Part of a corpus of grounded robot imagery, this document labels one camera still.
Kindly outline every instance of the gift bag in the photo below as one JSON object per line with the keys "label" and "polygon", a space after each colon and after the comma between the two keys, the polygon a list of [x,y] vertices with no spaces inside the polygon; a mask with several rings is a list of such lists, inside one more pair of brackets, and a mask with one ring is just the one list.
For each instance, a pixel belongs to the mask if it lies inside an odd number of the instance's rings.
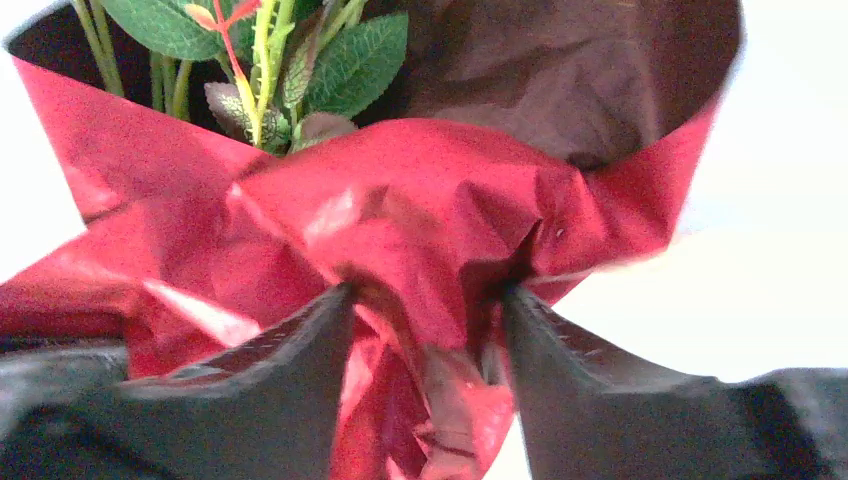
{"label": "gift bag", "polygon": [[400,74],[363,127],[283,159],[150,108],[111,24],[101,90],[67,5],[8,43],[87,231],[0,286],[0,332],[119,338],[133,378],[267,331],[356,286],[334,479],[482,478],[513,416],[495,303],[549,302],[675,229],[739,44],[731,0],[371,0],[406,11]]}

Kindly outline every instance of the shiny red foil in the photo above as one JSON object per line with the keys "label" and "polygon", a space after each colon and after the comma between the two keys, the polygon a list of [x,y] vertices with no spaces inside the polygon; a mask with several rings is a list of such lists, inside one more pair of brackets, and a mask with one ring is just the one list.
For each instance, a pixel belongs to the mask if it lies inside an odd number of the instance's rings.
{"label": "shiny red foil", "polygon": [[514,415],[476,359],[506,363],[493,292],[532,280],[553,302],[594,267],[666,247],[714,110],[588,173],[494,129],[414,118],[278,160],[17,67],[90,223],[0,286],[0,331],[120,336],[133,377],[160,375],[353,282],[336,480],[481,478]]}

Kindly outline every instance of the green plant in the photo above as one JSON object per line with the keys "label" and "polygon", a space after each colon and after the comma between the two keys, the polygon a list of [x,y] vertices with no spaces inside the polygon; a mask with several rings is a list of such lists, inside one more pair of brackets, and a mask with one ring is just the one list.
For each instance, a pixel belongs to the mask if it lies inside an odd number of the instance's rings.
{"label": "green plant", "polygon": [[192,65],[215,60],[229,83],[205,85],[212,114],[276,155],[355,129],[406,56],[406,14],[361,22],[367,0],[88,1],[73,4],[106,90],[123,96],[104,11],[150,50],[154,109],[189,120]]}

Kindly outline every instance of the potted plant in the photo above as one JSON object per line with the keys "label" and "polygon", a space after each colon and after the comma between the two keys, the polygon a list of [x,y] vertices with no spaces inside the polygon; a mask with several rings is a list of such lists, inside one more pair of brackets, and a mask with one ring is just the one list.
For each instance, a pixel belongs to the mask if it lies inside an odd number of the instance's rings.
{"label": "potted plant", "polygon": [[98,1],[8,46],[88,231],[0,286],[0,331],[162,375],[353,283],[337,479],[485,474],[493,292],[668,244],[739,41],[731,0]]}

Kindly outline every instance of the white background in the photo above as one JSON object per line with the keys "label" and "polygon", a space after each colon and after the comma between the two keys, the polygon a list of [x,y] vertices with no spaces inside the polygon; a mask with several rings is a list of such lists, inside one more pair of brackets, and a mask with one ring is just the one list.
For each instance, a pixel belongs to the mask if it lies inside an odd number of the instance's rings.
{"label": "white background", "polygon": [[[50,3],[9,2],[0,33]],[[848,4],[743,5],[746,45],[678,240],[651,261],[593,275],[555,308],[645,358],[726,381],[848,367]],[[0,130],[2,282],[83,225],[5,54],[0,82],[12,119]],[[487,480],[521,478],[516,426]]]}

